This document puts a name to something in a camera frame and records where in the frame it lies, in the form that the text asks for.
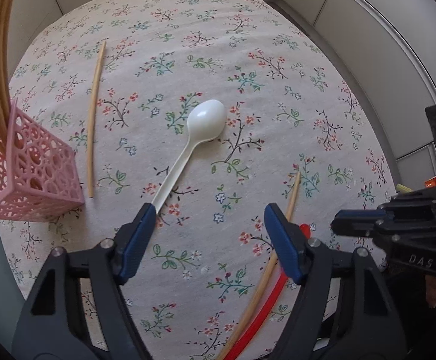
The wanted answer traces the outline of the floral tablecloth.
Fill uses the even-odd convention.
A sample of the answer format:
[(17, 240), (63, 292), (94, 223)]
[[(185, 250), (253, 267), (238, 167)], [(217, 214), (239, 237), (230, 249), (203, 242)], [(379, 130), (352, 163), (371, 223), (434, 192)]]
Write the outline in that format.
[(144, 203), (158, 209), (123, 287), (156, 359), (230, 359), (261, 283), (281, 284), (242, 352), (272, 351), (298, 286), (274, 263), (265, 206), (292, 208), (336, 250), (340, 209), (372, 209), (393, 178), (363, 108), (323, 52), (263, 0), (93, 0), (44, 29), (10, 78), (13, 101), (73, 150), (85, 204), (0, 222), (27, 295), (55, 247), (88, 249)]

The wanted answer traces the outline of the white plastic spoon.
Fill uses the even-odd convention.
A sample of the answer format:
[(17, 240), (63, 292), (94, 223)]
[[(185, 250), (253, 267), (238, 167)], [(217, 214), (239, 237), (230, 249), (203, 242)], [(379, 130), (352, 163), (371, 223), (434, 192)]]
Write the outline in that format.
[(224, 130), (226, 119), (227, 111), (225, 106), (216, 99), (202, 102), (189, 114), (186, 122), (188, 131), (187, 143), (170, 168), (168, 175), (161, 184), (159, 191), (154, 195), (151, 203), (157, 215), (179, 180), (194, 149), (202, 143), (216, 139)]

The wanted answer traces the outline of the pink lattice utensil basket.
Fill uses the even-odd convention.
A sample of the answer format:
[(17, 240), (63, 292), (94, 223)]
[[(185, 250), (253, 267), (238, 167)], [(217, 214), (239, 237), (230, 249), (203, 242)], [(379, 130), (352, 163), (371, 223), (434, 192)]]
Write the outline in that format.
[(0, 152), (0, 219), (47, 222), (84, 203), (73, 149), (13, 105)]

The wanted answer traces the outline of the wooden chopstick lowest of pile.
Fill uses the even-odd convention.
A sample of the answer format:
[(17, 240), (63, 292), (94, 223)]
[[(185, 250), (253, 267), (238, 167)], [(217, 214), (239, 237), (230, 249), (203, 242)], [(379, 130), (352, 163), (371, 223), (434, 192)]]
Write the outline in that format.
[[(297, 172), (291, 197), (289, 198), (289, 203), (285, 212), (285, 217), (287, 220), (292, 219), (293, 216), (293, 209), (298, 196), (300, 180), (301, 180), (301, 172)], [(260, 302), (260, 299), (267, 288), (271, 275), (275, 270), (276, 263), (277, 263), (277, 254), (275, 251), (273, 251), (261, 275), (257, 288), (254, 290), (253, 297), (251, 298), (248, 306), (245, 308), (245, 311), (243, 312), (234, 332), (229, 337), (226, 345), (220, 351), (218, 357), (216, 358), (217, 360), (224, 360), (228, 356), (228, 353), (234, 347), (238, 339), (242, 336), (243, 331), (245, 330), (246, 326), (248, 325), (252, 316), (254, 315), (254, 311), (256, 310)]]

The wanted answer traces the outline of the red plastic spoon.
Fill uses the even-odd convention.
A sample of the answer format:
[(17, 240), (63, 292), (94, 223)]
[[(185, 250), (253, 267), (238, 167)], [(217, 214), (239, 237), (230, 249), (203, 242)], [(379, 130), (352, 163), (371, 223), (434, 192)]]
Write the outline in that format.
[(262, 325), (264, 325), (264, 323), (266, 322), (267, 317), (271, 313), (273, 306), (279, 299), (287, 280), (287, 275), (285, 275), (283, 270), (280, 270), (278, 280), (276, 281), (273, 290), (268, 295), (267, 300), (265, 301), (265, 303), (263, 303), (261, 310), (255, 316), (249, 327), (246, 328), (243, 335), (235, 343), (234, 347), (231, 348), (229, 353), (224, 358), (225, 360), (237, 359), (239, 355), (245, 350), (245, 348), (251, 343), (251, 341), (261, 329)]

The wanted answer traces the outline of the colourful packages on floor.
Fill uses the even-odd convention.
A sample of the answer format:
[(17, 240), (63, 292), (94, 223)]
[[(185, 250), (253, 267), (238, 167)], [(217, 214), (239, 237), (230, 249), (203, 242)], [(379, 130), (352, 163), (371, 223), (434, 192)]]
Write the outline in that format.
[[(426, 188), (434, 188), (434, 187), (436, 187), (436, 175), (433, 178), (425, 181), (424, 182), (424, 186)], [(411, 189), (409, 187), (406, 187), (405, 185), (402, 185), (402, 184), (397, 184), (396, 185), (396, 191), (398, 193), (407, 194), (407, 193), (413, 192), (413, 189)]]

